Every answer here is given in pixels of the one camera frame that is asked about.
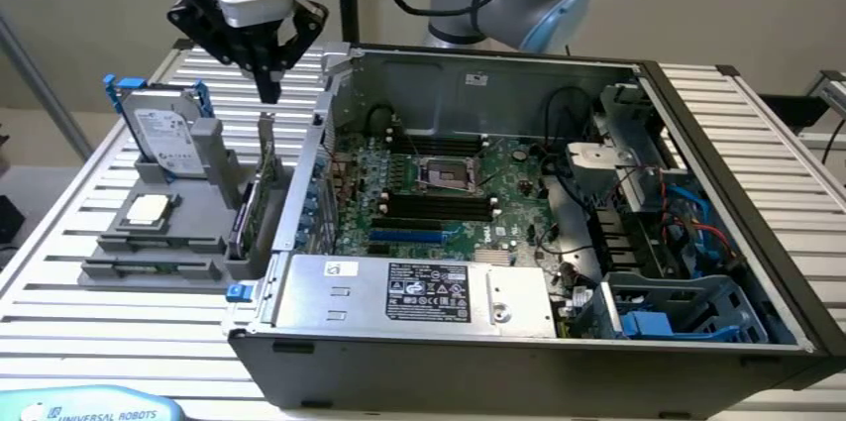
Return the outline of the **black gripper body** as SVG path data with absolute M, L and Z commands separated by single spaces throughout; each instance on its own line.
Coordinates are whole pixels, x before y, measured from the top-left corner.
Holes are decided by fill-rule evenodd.
M 236 55 L 274 47 L 295 0 L 186 0 L 183 28 L 215 55 Z

